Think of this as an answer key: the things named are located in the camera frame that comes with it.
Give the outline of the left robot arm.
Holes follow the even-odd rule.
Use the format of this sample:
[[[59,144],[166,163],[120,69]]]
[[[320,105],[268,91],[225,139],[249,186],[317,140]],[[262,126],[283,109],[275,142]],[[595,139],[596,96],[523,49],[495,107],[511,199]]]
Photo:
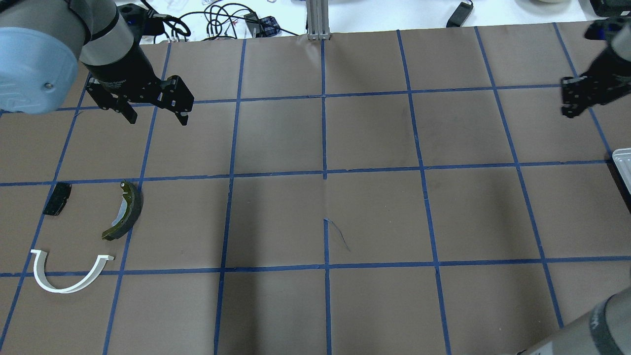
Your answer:
[[[3,0],[1,109],[47,114],[61,108],[83,65],[90,73],[86,92],[99,108],[135,124],[132,104],[152,104],[184,126],[194,95],[178,75],[160,79],[140,47],[143,36],[179,22],[146,1]]]

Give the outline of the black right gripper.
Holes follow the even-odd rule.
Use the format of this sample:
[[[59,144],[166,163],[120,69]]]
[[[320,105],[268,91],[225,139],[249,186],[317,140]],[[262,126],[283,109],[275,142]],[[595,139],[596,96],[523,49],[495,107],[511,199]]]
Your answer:
[[[628,95],[630,80],[630,62],[607,47],[583,74],[561,79],[562,115],[574,118]]]

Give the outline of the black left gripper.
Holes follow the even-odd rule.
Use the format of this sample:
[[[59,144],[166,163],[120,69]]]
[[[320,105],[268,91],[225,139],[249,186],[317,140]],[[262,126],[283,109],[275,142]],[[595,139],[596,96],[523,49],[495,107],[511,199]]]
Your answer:
[[[195,98],[180,76],[160,79],[147,63],[85,67],[91,75],[86,92],[99,108],[114,109],[135,124],[138,113],[131,104],[153,104],[172,111],[187,126]]]

